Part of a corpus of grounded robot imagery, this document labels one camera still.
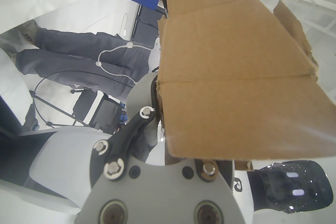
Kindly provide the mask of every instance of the metal bolt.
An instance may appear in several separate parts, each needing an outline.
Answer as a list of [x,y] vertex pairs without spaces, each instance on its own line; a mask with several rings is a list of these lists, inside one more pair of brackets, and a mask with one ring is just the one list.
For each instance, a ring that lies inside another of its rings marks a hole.
[[104,143],[99,142],[99,143],[97,144],[97,146],[96,146],[96,151],[97,151],[97,152],[100,152],[101,150],[104,149],[104,147],[105,147]]
[[148,107],[145,107],[145,109],[143,111],[143,114],[146,115],[146,116],[149,116],[150,115],[150,109]]
[[104,176],[110,180],[119,178],[125,169],[125,163],[122,158],[119,158],[116,162],[106,163],[104,166]]
[[98,155],[101,156],[106,153],[108,142],[105,139],[101,139],[94,144],[93,148],[98,152]]
[[140,110],[140,116],[144,119],[148,119],[150,113],[154,111],[154,109],[150,106],[145,106]]
[[215,165],[213,165],[212,163],[204,163],[203,171],[205,172],[205,174],[212,176],[216,172]]
[[108,173],[115,174],[120,171],[120,165],[117,162],[111,162],[107,168]]

